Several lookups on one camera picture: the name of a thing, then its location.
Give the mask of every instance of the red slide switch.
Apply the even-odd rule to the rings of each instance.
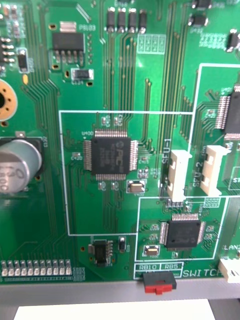
[[[171,271],[147,272],[143,274],[146,294],[162,295],[177,288],[174,274]]]

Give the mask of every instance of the gray capacitor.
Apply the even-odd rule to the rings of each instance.
[[[31,143],[16,139],[0,146],[0,193],[22,191],[42,165],[42,156]]]

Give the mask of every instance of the surface mount chip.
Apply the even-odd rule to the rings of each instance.
[[[124,180],[137,169],[138,142],[125,131],[97,130],[84,141],[84,168],[97,180]]]
[[[80,32],[54,32],[52,44],[54,50],[84,51],[84,34]]]
[[[177,213],[172,220],[161,223],[159,243],[169,250],[187,250],[203,241],[205,222],[197,213]]]
[[[167,248],[194,248],[198,244],[201,222],[169,221],[166,239]]]

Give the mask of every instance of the gold solder pad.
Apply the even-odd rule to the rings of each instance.
[[[10,119],[18,107],[18,99],[13,88],[0,79],[0,121]]]

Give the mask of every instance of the green circuit board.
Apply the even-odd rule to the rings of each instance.
[[[239,0],[1,1],[1,285],[216,278],[220,258],[240,262],[239,12]],[[9,192],[17,140],[41,168]],[[221,147],[217,172],[208,146]]]

